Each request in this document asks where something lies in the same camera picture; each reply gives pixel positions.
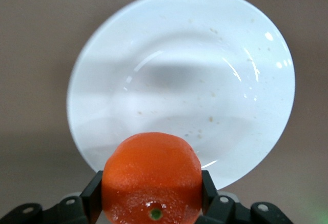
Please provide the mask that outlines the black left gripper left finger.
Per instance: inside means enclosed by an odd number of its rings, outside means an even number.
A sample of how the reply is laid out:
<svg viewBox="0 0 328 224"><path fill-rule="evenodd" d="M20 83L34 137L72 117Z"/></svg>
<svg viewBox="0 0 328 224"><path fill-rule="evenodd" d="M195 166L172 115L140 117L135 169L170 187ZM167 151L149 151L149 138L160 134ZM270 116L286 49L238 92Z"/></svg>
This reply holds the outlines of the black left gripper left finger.
<svg viewBox="0 0 328 224"><path fill-rule="evenodd" d="M1 223L96 223L101 212L101 179L98 171L78 196L68 196L46 210L38 203L15 207Z"/></svg>

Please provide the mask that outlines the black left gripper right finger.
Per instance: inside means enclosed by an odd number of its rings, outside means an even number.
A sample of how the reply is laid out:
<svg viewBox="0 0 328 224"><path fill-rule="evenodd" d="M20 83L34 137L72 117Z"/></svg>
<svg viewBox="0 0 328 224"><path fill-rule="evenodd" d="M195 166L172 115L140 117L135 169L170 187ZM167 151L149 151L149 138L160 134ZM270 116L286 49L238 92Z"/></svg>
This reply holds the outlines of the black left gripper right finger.
<svg viewBox="0 0 328 224"><path fill-rule="evenodd" d="M197 223L292 223L274 204L260 201L245 207L235 194L218 191L209 171L202 171L202 214Z"/></svg>

